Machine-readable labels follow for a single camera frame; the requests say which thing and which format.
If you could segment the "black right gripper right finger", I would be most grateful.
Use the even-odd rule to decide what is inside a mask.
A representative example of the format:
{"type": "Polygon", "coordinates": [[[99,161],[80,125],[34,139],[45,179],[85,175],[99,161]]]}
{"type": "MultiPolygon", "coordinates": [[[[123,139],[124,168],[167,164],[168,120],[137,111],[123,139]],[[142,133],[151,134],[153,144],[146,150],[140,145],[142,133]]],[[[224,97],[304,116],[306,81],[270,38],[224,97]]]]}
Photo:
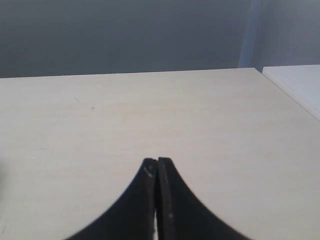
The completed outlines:
{"type": "Polygon", "coordinates": [[[248,239],[213,214],[166,157],[157,161],[157,231],[160,240],[248,239]]]}

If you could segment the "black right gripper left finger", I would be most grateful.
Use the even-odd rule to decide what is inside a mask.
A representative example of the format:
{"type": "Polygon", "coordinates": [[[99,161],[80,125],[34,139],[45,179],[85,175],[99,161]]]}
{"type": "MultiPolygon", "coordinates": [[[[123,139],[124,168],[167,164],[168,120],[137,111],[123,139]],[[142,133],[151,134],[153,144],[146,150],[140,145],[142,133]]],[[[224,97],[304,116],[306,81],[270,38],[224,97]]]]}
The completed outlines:
{"type": "Polygon", "coordinates": [[[158,163],[145,158],[132,182],[101,216],[70,240],[152,240],[158,163]]]}

